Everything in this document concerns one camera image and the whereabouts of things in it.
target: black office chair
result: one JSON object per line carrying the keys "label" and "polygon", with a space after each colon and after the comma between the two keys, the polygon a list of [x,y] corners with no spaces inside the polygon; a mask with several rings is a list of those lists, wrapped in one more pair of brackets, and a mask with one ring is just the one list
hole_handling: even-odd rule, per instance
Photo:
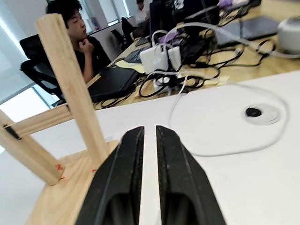
{"label": "black office chair", "polygon": [[125,36],[122,36],[116,29],[113,29],[111,33],[117,38],[119,45],[121,45],[122,51],[124,51],[127,48]]}
{"label": "black office chair", "polygon": [[133,43],[130,33],[133,32],[135,29],[136,27],[132,26],[124,17],[122,17],[122,30],[126,38],[127,46],[130,46]]}
{"label": "black office chair", "polygon": [[20,45],[29,59],[21,64],[21,71],[49,94],[64,99],[38,35],[21,40]]}

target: desk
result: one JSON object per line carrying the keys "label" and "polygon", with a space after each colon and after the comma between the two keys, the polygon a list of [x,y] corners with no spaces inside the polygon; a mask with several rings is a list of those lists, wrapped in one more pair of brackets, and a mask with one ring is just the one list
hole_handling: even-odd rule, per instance
{"label": "desk", "polygon": [[[283,138],[262,151],[227,157],[196,157],[196,160],[207,173],[227,225],[299,225],[300,71],[244,83],[276,92],[288,101],[291,121]],[[175,99],[176,96],[170,96],[96,112],[104,136],[111,137],[111,140],[120,139],[129,129],[145,126],[144,159],[147,160],[143,162],[139,225],[157,225],[159,195],[155,126],[167,126],[169,110]],[[242,110],[255,103],[276,105],[285,117],[278,102],[248,90],[223,86],[183,96],[174,111],[172,129],[188,150],[197,153],[237,151],[258,146],[273,137],[283,119],[270,126],[246,123],[241,117]],[[57,158],[86,148],[74,120],[35,133],[32,137]],[[0,154],[0,177],[0,224],[22,225],[44,184],[7,152]]]}
{"label": "desk", "polygon": [[[261,6],[250,9],[250,12],[243,20],[257,17],[260,15],[265,15],[273,18],[274,20],[280,22],[291,16],[297,16],[300,12],[300,3],[287,1],[287,0],[263,0]],[[277,41],[277,36],[272,36],[272,39]],[[136,40],[128,49],[126,49],[117,59],[126,57],[132,51],[143,48],[149,44],[144,44],[139,47],[135,47]],[[211,63],[218,63],[226,59],[230,59],[234,56],[233,52],[221,52],[215,54],[211,58]],[[259,55],[255,52],[252,52],[248,49],[245,50],[243,55],[236,61],[237,64],[256,64],[259,60]],[[270,76],[274,74],[286,73],[294,70],[300,69],[300,59],[290,60],[290,59],[281,59],[276,57],[268,57],[263,61],[259,67],[225,67],[221,70],[221,76],[229,75],[230,80],[233,82],[240,82],[245,80],[250,80],[259,77]],[[216,71],[214,69],[194,69],[199,72],[205,72],[210,75],[215,75]],[[88,85],[94,83],[99,76],[94,77]],[[160,97],[165,97],[165,94],[156,95],[150,98],[136,97],[138,96],[139,87],[137,87],[135,93],[133,93],[128,99],[121,102],[119,105],[127,105],[135,102],[141,102],[150,99],[156,99]],[[153,84],[151,83],[145,90],[145,94],[153,93]],[[95,106],[95,109],[101,109],[100,104]]]}

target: white power adapter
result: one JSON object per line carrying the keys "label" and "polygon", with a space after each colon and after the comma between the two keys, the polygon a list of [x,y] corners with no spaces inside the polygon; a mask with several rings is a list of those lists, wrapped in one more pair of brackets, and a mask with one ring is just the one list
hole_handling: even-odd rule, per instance
{"label": "white power adapter", "polygon": [[[181,65],[180,48],[177,46],[169,49],[168,54],[171,65],[177,70]],[[157,69],[167,70],[169,67],[166,52],[161,51],[161,48],[157,46],[142,51],[140,58],[146,74],[150,74]]]}

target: red paint mark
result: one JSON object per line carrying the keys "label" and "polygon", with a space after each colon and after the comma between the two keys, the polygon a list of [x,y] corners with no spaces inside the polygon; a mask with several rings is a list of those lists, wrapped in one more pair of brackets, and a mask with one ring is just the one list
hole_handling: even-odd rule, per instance
{"label": "red paint mark", "polygon": [[56,169],[57,170],[63,170],[64,168],[61,166],[61,164],[57,164],[55,165]]}

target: man's hand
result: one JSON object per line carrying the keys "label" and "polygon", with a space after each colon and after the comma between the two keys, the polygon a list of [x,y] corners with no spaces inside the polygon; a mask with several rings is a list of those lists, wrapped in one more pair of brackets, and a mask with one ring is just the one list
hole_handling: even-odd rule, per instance
{"label": "man's hand", "polygon": [[89,54],[89,55],[92,55],[94,50],[94,46],[88,41],[87,38],[79,42],[79,48],[84,54]]}

